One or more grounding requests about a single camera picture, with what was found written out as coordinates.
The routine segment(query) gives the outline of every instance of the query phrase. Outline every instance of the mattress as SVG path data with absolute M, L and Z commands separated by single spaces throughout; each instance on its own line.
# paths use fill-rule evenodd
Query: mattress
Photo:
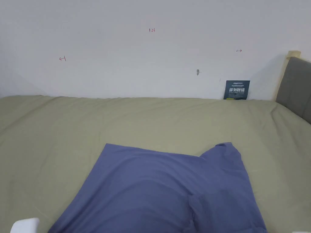
M 240 151 L 269 232 L 311 230 L 311 125 L 272 101 L 186 98 L 0 99 L 0 231 L 47 232 L 106 143 L 199 156 Z

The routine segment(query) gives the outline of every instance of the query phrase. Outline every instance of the label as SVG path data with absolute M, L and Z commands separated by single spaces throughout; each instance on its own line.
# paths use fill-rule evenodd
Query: label
M 247 99 L 249 80 L 227 80 L 224 99 Z

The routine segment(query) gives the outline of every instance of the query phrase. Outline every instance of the gray headboard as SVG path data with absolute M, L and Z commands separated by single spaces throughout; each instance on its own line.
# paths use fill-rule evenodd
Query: gray headboard
M 311 63 L 291 57 L 276 96 L 284 105 L 311 124 Z

